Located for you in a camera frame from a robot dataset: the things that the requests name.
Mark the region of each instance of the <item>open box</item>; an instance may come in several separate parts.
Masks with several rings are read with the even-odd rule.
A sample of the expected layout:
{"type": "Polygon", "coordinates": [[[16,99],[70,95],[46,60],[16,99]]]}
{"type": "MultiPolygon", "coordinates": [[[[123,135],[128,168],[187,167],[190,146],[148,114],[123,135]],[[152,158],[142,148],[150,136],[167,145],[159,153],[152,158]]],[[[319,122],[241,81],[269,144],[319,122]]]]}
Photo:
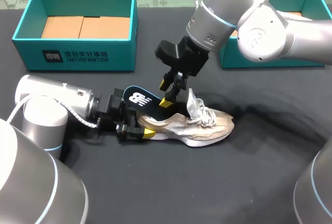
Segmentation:
{"type": "MultiPolygon", "coordinates": [[[[300,12],[305,18],[312,20],[330,20],[332,15],[324,0],[269,0],[276,9],[284,12],[300,12]]],[[[238,48],[237,35],[232,35],[227,44],[220,51],[222,68],[247,68],[247,67],[314,67],[324,66],[321,63],[303,60],[277,60],[256,63],[246,59],[238,48]]]]}
{"type": "Polygon", "coordinates": [[[133,71],[136,0],[29,0],[13,36],[27,69],[133,71]]]}

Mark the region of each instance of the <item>table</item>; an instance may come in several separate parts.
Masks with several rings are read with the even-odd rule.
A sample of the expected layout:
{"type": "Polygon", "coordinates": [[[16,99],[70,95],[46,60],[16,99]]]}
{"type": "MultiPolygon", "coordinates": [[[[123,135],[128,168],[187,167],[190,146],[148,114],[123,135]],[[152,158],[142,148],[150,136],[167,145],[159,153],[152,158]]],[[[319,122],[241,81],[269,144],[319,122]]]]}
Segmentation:
{"type": "MultiPolygon", "coordinates": [[[[22,11],[0,11],[0,118],[14,108],[16,85],[28,73],[95,94],[138,85],[162,96],[158,87],[169,68],[154,49],[163,39],[178,42],[193,11],[139,9],[132,73],[27,72],[11,42],[22,11]]],[[[173,140],[120,143],[69,123],[64,163],[87,187],[87,224],[297,223],[295,183],[331,135],[331,81],[330,66],[222,70],[212,55],[188,86],[207,106],[232,114],[236,127],[206,148],[173,140]]],[[[13,125],[21,123],[19,112],[13,125]]]]}

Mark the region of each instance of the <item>shoelace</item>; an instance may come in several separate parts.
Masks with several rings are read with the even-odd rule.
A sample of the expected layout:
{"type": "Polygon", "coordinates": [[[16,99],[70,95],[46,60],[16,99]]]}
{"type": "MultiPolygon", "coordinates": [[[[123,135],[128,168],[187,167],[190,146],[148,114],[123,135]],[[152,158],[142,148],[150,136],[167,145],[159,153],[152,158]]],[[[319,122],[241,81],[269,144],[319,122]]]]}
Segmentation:
{"type": "Polygon", "coordinates": [[[203,100],[197,99],[197,102],[199,104],[198,118],[194,120],[189,120],[188,123],[200,124],[203,127],[212,127],[216,125],[217,124],[216,114],[211,109],[204,106],[203,100]]]}

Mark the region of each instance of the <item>shoe sole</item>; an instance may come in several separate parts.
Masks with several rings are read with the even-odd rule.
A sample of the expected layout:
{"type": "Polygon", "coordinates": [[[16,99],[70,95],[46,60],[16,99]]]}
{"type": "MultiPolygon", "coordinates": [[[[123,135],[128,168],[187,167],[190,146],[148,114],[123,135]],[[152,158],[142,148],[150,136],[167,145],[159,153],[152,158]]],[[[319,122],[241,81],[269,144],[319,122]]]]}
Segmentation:
{"type": "Polygon", "coordinates": [[[152,140],[166,140],[166,139],[177,139],[182,141],[183,143],[185,143],[187,146],[189,147],[203,147],[203,146],[207,146],[207,145],[211,145],[214,143],[217,143],[221,140],[223,140],[224,138],[226,138],[230,133],[226,134],[225,136],[216,138],[216,139],[211,139],[211,140],[207,140],[207,141],[197,141],[197,140],[192,140],[186,137],[179,137],[176,134],[164,134],[164,133],[156,133],[155,136],[153,136],[152,140]]]}

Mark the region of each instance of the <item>beige sneaker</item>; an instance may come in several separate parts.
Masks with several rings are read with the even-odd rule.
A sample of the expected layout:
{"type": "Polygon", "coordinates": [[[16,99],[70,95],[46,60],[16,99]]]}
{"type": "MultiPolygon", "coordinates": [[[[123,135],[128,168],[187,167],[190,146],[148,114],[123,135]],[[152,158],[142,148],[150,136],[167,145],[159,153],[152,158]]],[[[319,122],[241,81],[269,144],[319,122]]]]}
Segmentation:
{"type": "Polygon", "coordinates": [[[175,114],[164,121],[157,121],[137,112],[137,119],[141,126],[157,132],[151,139],[175,138],[190,147],[201,147],[218,142],[227,137],[234,128],[232,116],[205,107],[203,100],[197,99],[191,88],[187,111],[190,118],[175,114]]]}

